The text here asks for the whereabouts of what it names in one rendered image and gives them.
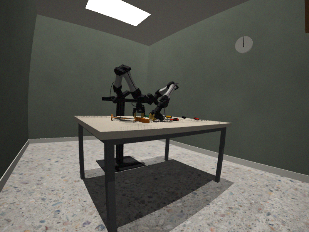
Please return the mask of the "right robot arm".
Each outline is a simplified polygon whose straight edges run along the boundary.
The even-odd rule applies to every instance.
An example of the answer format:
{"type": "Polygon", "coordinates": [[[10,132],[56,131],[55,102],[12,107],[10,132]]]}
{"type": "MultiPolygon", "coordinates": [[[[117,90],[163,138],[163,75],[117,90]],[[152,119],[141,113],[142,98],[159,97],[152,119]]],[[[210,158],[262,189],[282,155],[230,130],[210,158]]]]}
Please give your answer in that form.
{"type": "MultiPolygon", "coordinates": [[[[132,79],[130,70],[131,70],[131,68],[129,66],[124,65],[124,64],[119,66],[119,68],[114,69],[114,72],[116,74],[116,80],[115,80],[115,83],[113,85],[113,90],[117,94],[117,97],[115,97],[112,101],[115,102],[118,99],[120,99],[121,97],[123,97],[124,95],[126,95],[127,93],[129,93],[129,91],[127,91],[127,90],[123,93],[121,91],[122,77],[124,77],[128,86],[129,86],[131,95],[133,96],[134,99],[137,99],[136,102],[137,103],[148,103],[149,98],[146,95],[142,95],[140,89],[136,86],[136,84],[134,83],[134,81],[132,79]]],[[[142,106],[142,108],[137,108],[137,113],[142,113],[142,112],[144,112],[143,106],[142,106]]]]}

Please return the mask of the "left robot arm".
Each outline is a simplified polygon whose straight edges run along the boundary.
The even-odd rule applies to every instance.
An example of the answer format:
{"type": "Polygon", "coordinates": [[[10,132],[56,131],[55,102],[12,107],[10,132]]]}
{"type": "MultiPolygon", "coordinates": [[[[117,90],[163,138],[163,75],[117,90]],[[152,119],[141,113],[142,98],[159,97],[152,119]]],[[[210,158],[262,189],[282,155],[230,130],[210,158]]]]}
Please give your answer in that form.
{"type": "MultiPolygon", "coordinates": [[[[171,97],[171,94],[173,93],[173,91],[174,90],[176,90],[176,89],[178,89],[179,87],[176,85],[174,85],[175,83],[172,81],[172,82],[170,82],[169,84],[167,84],[167,87],[165,87],[165,88],[163,88],[163,89],[159,89],[159,90],[157,90],[156,92],[155,92],[155,95],[153,96],[152,94],[152,96],[155,98],[155,100],[157,101],[157,99],[159,98],[159,97],[161,97],[164,93],[166,93],[166,94],[164,94],[162,97],[161,97],[161,99],[159,100],[160,102],[158,102],[158,105],[157,105],[157,107],[159,107],[159,108],[166,108],[167,106],[168,106],[168,103],[169,103],[169,101],[168,101],[168,95],[169,95],[169,100],[170,100],[170,97],[171,97]]],[[[164,119],[163,119],[163,115],[162,114],[160,114],[159,115],[160,117],[159,117],[159,120],[160,121],[163,121],[164,119]]]]}

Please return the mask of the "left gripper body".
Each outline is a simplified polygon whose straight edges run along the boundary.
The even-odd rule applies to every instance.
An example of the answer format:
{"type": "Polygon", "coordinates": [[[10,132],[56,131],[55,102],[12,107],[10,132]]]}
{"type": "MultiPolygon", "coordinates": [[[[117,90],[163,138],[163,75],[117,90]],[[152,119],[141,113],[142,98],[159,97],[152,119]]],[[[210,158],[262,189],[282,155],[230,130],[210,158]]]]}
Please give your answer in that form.
{"type": "Polygon", "coordinates": [[[156,119],[158,119],[160,116],[160,111],[161,111],[161,108],[159,108],[159,107],[156,107],[154,110],[152,110],[152,112],[150,112],[149,114],[152,114],[152,115],[154,115],[154,117],[156,118],[156,119]]]}

